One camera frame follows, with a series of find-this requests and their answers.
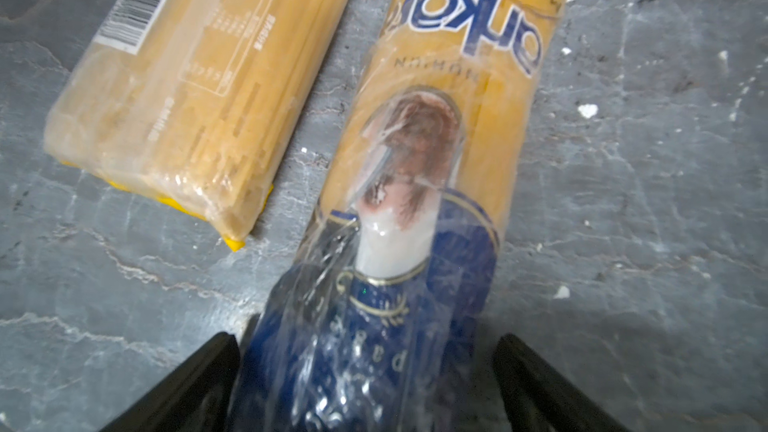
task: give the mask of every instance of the white paint chip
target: white paint chip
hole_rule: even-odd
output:
[[[598,114],[600,109],[593,103],[585,103],[578,107],[578,112],[585,119],[591,119]]]
[[[562,299],[562,298],[570,298],[571,297],[571,289],[561,285],[558,289],[558,292],[552,297],[553,299]]]

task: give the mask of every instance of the gray marble surface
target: gray marble surface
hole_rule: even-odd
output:
[[[42,151],[113,2],[0,0],[0,430],[96,430],[214,332],[242,331],[290,264],[388,4],[351,0],[232,254]],[[568,6],[460,428],[509,430],[489,355],[513,331],[633,430],[768,430],[768,0]]]

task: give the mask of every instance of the spaghetti package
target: spaghetti package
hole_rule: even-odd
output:
[[[347,0],[118,0],[45,149],[242,245]]]
[[[230,430],[452,430],[566,0],[392,0]]]

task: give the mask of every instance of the barcode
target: barcode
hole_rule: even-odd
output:
[[[118,0],[94,42],[136,55],[166,0]]]

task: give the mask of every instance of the face illustration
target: face illustration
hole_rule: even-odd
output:
[[[363,135],[371,147],[352,204],[362,224],[357,267],[388,278],[428,256],[461,122],[439,92],[410,90],[377,111]]]

